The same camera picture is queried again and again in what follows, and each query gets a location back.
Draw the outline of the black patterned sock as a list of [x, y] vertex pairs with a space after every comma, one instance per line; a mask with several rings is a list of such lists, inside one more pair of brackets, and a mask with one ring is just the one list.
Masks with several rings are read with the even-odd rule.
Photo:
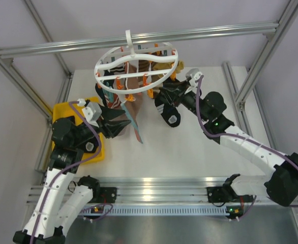
[[161, 95], [155, 98], [155, 107], [164, 121], [172, 128], [178, 127], [181, 123], [181, 115], [178, 110], [164, 101]]
[[85, 153], [94, 153], [98, 147], [98, 141], [93, 132], [86, 126], [85, 123], [76, 125], [75, 116], [68, 116], [68, 120], [72, 122], [73, 145], [83, 150]]

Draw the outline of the aluminium top crossbar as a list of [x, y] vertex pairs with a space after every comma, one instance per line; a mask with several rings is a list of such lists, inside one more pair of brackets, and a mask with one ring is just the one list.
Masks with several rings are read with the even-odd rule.
[[[169, 32], [132, 34], [131, 40], [134, 44], [147, 44], [254, 34], [273, 34], [275, 33], [278, 26], [279, 24], [276, 22], [253, 22], [235, 25], [183, 29], [177, 31], [174, 30]], [[64, 53], [123, 46], [126, 44], [126, 36], [103, 37], [62, 42], [47, 42], [44, 44], [2, 48], [0, 49], [0, 57], [13, 58], [42, 54]]]

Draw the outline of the large brown sock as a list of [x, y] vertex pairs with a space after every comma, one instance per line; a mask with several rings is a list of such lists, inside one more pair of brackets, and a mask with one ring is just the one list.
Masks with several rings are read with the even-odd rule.
[[[125, 73], [137, 73], [137, 68], [133, 65], [127, 64], [125, 66]], [[111, 74], [108, 72], [108, 70], [105, 71], [105, 76], [111, 76]], [[125, 89], [137, 89], [140, 88], [142, 78], [141, 77], [131, 77], [128, 79], [125, 79]], [[137, 140], [140, 143], [143, 143], [141, 136], [139, 134], [138, 125], [136, 122], [136, 116], [141, 108], [142, 102], [143, 102], [143, 95], [142, 93], [132, 94], [134, 101], [127, 101], [123, 100], [121, 102], [119, 96], [117, 94], [108, 94], [107, 91], [104, 92], [104, 98], [103, 102], [106, 102], [106, 107], [112, 108], [112, 109], [123, 109], [127, 111], [125, 114], [123, 114], [121, 117], [126, 117], [127, 119], [131, 120], [131, 125], [134, 127], [134, 132], [136, 135]]]

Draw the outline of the brown striped sock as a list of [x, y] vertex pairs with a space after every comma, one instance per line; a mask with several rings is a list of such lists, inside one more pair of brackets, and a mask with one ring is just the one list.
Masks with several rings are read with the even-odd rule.
[[108, 72], [111, 75], [125, 74], [125, 65], [120, 65], [112, 69], [109, 69]]

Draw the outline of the yellow beige sock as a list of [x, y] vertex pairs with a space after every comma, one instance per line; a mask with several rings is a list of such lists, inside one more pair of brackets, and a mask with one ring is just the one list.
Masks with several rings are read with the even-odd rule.
[[[173, 68], [174, 62], [168, 63], [156, 63], [153, 65], [153, 70], [166, 70]], [[175, 73], [179, 74], [184, 69], [185, 63], [183, 60], [179, 60], [175, 69]]]

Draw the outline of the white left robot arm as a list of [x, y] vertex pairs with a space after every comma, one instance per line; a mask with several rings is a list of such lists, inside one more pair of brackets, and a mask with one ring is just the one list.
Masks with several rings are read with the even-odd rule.
[[101, 197], [99, 180], [82, 177], [70, 198], [64, 196], [80, 164], [85, 163], [86, 145], [95, 158], [102, 149], [100, 135], [116, 137], [129, 119], [119, 119], [126, 112], [102, 106], [89, 100], [70, 102], [75, 115], [56, 119], [52, 125], [54, 148], [46, 172], [42, 193], [34, 212], [24, 228], [15, 232], [14, 243], [65, 243], [67, 233], [88, 202]]

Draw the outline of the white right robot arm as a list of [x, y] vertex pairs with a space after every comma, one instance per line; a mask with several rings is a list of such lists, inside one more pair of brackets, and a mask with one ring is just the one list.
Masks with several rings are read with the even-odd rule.
[[233, 174], [223, 183], [227, 201], [241, 196], [263, 196], [284, 207], [294, 207], [298, 196], [298, 154], [284, 154], [250, 137], [223, 115], [227, 108], [219, 92], [211, 91], [204, 98], [188, 81], [165, 82], [159, 99], [177, 107], [182, 104], [198, 118], [206, 137], [238, 153], [258, 167], [263, 175]]

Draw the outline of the white round clip hanger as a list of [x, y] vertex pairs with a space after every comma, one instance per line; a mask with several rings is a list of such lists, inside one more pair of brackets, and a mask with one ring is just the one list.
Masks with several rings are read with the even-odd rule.
[[178, 51], [169, 42], [150, 48], [135, 47], [126, 31], [126, 46], [107, 51], [94, 68], [95, 84], [106, 92], [135, 101], [135, 95], [153, 94], [153, 88], [176, 74]]

